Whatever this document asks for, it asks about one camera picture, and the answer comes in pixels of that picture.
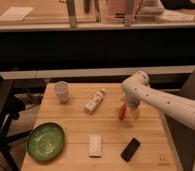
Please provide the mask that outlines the pale translucent gripper finger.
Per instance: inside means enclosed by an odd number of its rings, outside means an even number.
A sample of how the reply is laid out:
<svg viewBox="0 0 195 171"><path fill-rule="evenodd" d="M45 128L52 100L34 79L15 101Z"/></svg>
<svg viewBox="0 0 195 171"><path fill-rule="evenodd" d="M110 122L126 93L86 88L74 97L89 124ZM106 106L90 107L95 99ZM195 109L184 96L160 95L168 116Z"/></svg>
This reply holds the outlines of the pale translucent gripper finger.
<svg viewBox="0 0 195 171"><path fill-rule="evenodd" d="M138 107L130 108L129 113L134 120L137 120L140 117L140 109Z"/></svg>

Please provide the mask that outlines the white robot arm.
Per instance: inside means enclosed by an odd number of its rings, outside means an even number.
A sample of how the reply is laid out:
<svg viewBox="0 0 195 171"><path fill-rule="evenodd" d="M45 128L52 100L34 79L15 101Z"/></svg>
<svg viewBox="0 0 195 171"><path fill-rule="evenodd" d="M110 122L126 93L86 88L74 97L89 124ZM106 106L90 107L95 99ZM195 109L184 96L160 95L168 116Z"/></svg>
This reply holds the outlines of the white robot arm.
<svg viewBox="0 0 195 171"><path fill-rule="evenodd" d="M195 100L165 93L149 86L149 76L137 71L121 83L124 103L136 108L141 101L195 130Z"/></svg>

